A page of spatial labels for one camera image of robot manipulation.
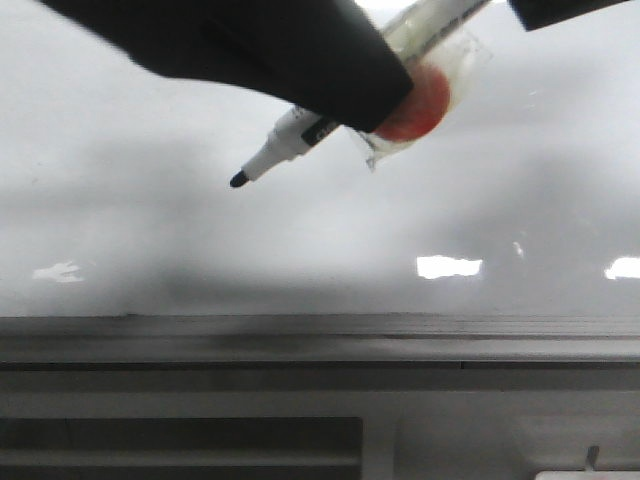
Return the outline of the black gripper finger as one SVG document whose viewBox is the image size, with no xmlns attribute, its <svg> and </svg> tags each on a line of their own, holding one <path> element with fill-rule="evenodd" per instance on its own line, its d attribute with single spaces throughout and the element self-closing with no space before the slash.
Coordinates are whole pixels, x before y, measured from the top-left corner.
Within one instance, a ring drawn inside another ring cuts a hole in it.
<svg viewBox="0 0 640 480">
<path fill-rule="evenodd" d="M 365 132 L 381 125 L 414 87 L 353 1 L 45 5 L 160 76 L 255 90 Z"/>
<path fill-rule="evenodd" d="M 526 31 L 549 27 L 626 0 L 509 0 Z"/>
</svg>

